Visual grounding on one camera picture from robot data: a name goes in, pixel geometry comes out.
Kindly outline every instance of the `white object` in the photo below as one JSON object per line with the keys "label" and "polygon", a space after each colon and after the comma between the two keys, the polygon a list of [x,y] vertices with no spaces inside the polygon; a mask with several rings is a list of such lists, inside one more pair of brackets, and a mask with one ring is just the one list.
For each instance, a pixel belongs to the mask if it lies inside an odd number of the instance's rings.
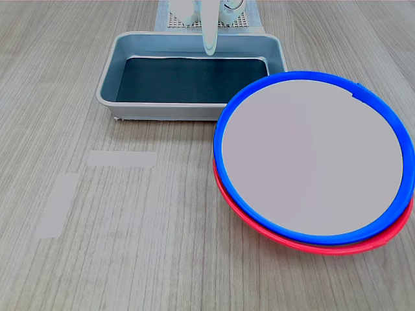
{"label": "white object", "polygon": [[349,91],[310,80],[246,98],[227,121],[222,157],[257,214],[307,235],[341,235],[377,220],[403,174],[389,123]]}
{"label": "white object", "polygon": [[169,10],[186,26],[201,21],[204,48],[206,54],[212,56],[216,51],[218,22],[231,25],[244,12],[245,2],[245,0],[169,0]]}
{"label": "white object", "polygon": [[193,0],[169,0],[169,10],[186,26],[198,21],[198,14],[193,8]]}
{"label": "white object", "polygon": [[79,174],[59,174],[49,193],[34,238],[58,238],[77,190]]}

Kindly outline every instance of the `gray tray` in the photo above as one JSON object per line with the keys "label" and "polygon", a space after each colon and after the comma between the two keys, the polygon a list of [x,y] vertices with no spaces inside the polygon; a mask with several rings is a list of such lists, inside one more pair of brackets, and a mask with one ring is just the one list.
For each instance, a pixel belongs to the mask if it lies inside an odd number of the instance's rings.
{"label": "gray tray", "polygon": [[260,71],[287,71],[278,39],[268,34],[219,34],[209,57],[198,33],[125,32],[114,41],[96,96],[118,119],[216,121]]}

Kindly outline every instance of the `dark tray bottom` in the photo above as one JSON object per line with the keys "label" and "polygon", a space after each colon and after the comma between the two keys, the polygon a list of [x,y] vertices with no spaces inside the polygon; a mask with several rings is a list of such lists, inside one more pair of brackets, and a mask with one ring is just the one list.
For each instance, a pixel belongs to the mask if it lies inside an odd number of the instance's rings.
{"label": "dark tray bottom", "polygon": [[265,63],[255,59],[131,58],[117,102],[227,104],[264,76]]}

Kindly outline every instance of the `blue plate rim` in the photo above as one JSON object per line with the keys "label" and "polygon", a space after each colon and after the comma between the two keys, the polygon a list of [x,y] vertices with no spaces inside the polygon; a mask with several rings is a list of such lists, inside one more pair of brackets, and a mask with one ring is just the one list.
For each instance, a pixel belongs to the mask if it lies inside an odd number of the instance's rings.
{"label": "blue plate rim", "polygon": [[[352,94],[353,97],[369,105],[376,112],[382,115],[382,117],[389,123],[389,125],[395,132],[402,153],[403,173],[401,185],[399,186],[396,197],[394,198],[389,208],[372,223],[358,230],[349,233],[342,233],[339,235],[322,236],[308,235],[305,233],[295,232],[289,229],[285,229],[282,226],[276,225],[275,223],[261,216],[241,198],[241,196],[233,187],[226,173],[226,169],[222,158],[222,138],[228,120],[230,119],[232,113],[239,106],[239,104],[242,103],[250,95],[254,94],[260,89],[263,89],[264,87],[289,80],[313,80],[333,84],[335,86],[346,89]],[[401,216],[403,211],[407,208],[407,205],[409,204],[409,201],[414,194],[415,152],[414,146],[410,139],[410,135],[407,132],[403,123],[382,99],[380,99],[377,95],[366,89],[364,86],[347,80],[345,78],[331,75],[328,73],[321,73],[316,71],[289,71],[266,76],[246,86],[229,101],[228,105],[223,109],[217,121],[215,135],[213,138],[213,157],[215,158],[219,176],[223,182],[224,187],[228,191],[228,194],[248,216],[253,218],[263,227],[266,227],[267,229],[279,235],[310,244],[320,244],[328,246],[340,245],[356,243],[371,238],[379,234],[381,231],[385,230],[390,225],[392,225],[399,218],[399,216]]]}

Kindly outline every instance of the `white mesh grid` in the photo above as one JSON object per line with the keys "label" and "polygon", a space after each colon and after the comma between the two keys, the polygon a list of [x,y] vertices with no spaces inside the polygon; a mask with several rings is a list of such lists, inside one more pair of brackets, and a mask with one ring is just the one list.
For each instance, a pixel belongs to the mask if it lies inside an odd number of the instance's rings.
{"label": "white mesh grid", "polygon": [[[201,22],[197,21],[190,26],[185,26],[181,21],[177,19],[176,16],[169,13],[169,22],[167,28],[197,28],[201,27]],[[221,21],[218,21],[218,27],[220,28],[230,28],[230,27],[249,27],[248,16],[244,11],[232,25],[225,25]]]}

